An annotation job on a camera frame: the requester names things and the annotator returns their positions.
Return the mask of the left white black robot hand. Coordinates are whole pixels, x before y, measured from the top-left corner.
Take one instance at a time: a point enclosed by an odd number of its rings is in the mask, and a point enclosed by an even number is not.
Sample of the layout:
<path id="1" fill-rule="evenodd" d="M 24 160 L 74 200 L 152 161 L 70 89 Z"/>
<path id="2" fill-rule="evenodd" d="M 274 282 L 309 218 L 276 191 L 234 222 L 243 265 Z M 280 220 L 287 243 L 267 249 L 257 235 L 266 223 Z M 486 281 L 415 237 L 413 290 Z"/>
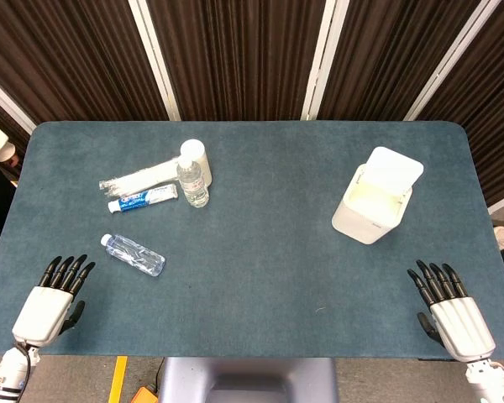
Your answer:
<path id="1" fill-rule="evenodd" d="M 46 347 L 78 323 L 86 302 L 76 296 L 95 267 L 86 260 L 85 254 L 51 260 L 13 325 L 16 344 L 27 350 Z"/>

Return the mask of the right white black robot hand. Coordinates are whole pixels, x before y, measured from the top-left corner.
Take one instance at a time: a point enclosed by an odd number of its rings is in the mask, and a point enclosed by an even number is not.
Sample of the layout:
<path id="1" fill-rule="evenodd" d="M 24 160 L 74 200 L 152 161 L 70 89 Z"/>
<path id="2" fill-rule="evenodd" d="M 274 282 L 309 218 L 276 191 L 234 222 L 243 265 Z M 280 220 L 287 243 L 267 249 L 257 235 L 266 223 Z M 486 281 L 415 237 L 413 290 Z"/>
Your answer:
<path id="1" fill-rule="evenodd" d="M 407 273 L 428 309 L 428 313 L 417 314 L 422 330 L 456 361 L 489 359 L 496 349 L 495 340 L 458 273 L 449 264 L 437 266 L 418 259 L 416 265 L 419 271 L 409 269 Z"/>

